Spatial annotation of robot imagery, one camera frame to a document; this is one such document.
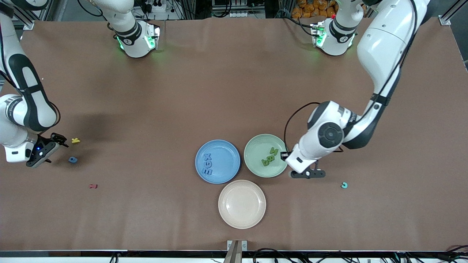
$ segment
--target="brown tabletop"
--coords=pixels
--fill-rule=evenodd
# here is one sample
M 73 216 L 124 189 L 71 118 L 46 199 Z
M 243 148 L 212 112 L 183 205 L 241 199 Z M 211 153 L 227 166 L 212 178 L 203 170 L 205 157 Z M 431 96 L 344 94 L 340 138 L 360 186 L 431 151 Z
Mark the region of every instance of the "brown tabletop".
M 197 150 L 225 139 L 242 155 L 257 134 L 282 137 L 288 117 L 312 101 L 361 114 L 373 85 L 356 45 L 330 57 L 288 21 L 206 19 L 167 22 L 160 50 L 133 59 L 112 35 L 104 22 L 37 22 L 25 32 L 24 50 L 61 110 L 50 132 L 81 143 L 37 169 L 6 163 L 0 151 L 0 249 L 226 249 L 232 239 L 294 250 L 468 243 L 468 74 L 450 28 L 436 19 L 420 28 L 367 147 L 323 158 L 322 179 L 291 179 L 290 168 L 260 178 L 242 165 L 234 180 L 255 182 L 267 200 L 262 221 L 246 230 L 222 220 L 226 184 L 197 175 Z M 291 121 L 289 147 L 312 110 Z

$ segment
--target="white robotic arm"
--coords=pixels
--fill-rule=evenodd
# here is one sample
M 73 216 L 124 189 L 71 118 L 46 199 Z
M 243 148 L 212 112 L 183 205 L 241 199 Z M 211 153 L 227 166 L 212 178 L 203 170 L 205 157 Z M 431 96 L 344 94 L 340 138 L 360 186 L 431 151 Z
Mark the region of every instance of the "white robotic arm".
M 0 71 L 20 95 L 0 97 L 0 144 L 8 162 L 27 162 L 37 167 L 48 161 L 65 137 L 53 133 L 50 139 L 38 135 L 59 120 L 58 109 L 51 103 L 39 76 L 25 55 L 16 36 L 11 5 L 38 10 L 46 0 L 3 0 L 0 2 Z
M 140 58 L 156 49 L 160 29 L 132 14 L 133 0 L 88 0 L 98 6 L 117 35 L 120 48 L 132 58 Z
M 359 61 L 374 83 L 373 95 L 361 116 L 336 102 L 321 103 L 307 121 L 307 133 L 292 152 L 286 154 L 285 160 L 294 170 L 291 177 L 310 178 L 314 171 L 309 166 L 341 145 L 349 149 L 367 145 L 395 90 L 400 77 L 400 63 L 423 22 L 429 1 L 364 1 L 378 12 L 358 44 Z M 363 15 L 359 5 L 362 1 L 337 2 L 340 10 L 336 18 L 326 19 L 313 32 L 319 35 L 313 39 L 316 46 L 330 55 L 341 55 L 351 46 Z

